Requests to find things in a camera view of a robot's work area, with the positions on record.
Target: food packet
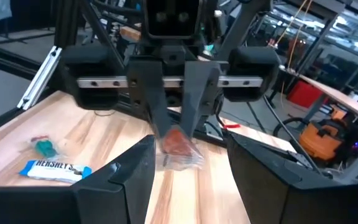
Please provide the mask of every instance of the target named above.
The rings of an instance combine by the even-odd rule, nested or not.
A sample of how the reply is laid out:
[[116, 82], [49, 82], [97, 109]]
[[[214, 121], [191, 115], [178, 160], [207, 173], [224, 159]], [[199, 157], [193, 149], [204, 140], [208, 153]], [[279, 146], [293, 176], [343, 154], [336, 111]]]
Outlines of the food packet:
[[157, 154], [157, 163], [163, 169], [184, 170], [201, 168], [204, 157], [183, 130], [175, 125], [160, 139], [161, 153]]
[[87, 166], [48, 160], [31, 160], [19, 172], [20, 175], [34, 179], [58, 180], [68, 183], [82, 180], [91, 173], [91, 168]]
[[33, 137], [30, 142], [37, 153], [39, 153], [44, 159], [56, 161], [57, 159], [63, 157], [63, 155], [58, 153], [56, 144], [52, 142], [48, 135]]

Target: desk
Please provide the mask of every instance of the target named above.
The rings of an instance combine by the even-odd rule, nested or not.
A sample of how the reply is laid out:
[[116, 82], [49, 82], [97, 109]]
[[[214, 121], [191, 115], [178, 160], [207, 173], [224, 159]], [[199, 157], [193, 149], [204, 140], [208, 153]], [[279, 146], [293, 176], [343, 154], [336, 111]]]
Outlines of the desk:
[[[352, 98], [346, 96], [338, 90], [335, 90], [329, 86], [326, 86], [322, 83], [319, 83], [315, 80], [312, 80], [308, 77], [301, 76], [301, 78], [313, 85], [317, 89], [321, 90], [323, 94], [313, 103], [312, 107], [309, 109], [309, 112], [306, 114], [305, 119], [309, 120], [313, 115], [320, 109], [323, 104], [324, 99], [328, 96], [331, 99], [342, 104], [344, 107], [358, 115], [358, 102]], [[350, 167], [348, 167], [343, 174], [339, 176], [340, 181], [344, 183], [350, 183], [358, 176], [358, 158], [355, 160]]]
[[[248, 127], [236, 131], [294, 150], [288, 142]], [[28, 160], [40, 159], [28, 143], [33, 136], [50, 135], [68, 156], [65, 162], [95, 171], [151, 133], [145, 121], [117, 111], [96, 116], [77, 107], [71, 96], [56, 92], [0, 128], [0, 186], [68, 185], [17, 174]], [[226, 150], [196, 139], [195, 143], [205, 158], [203, 169], [157, 171], [146, 223], [249, 223]]]

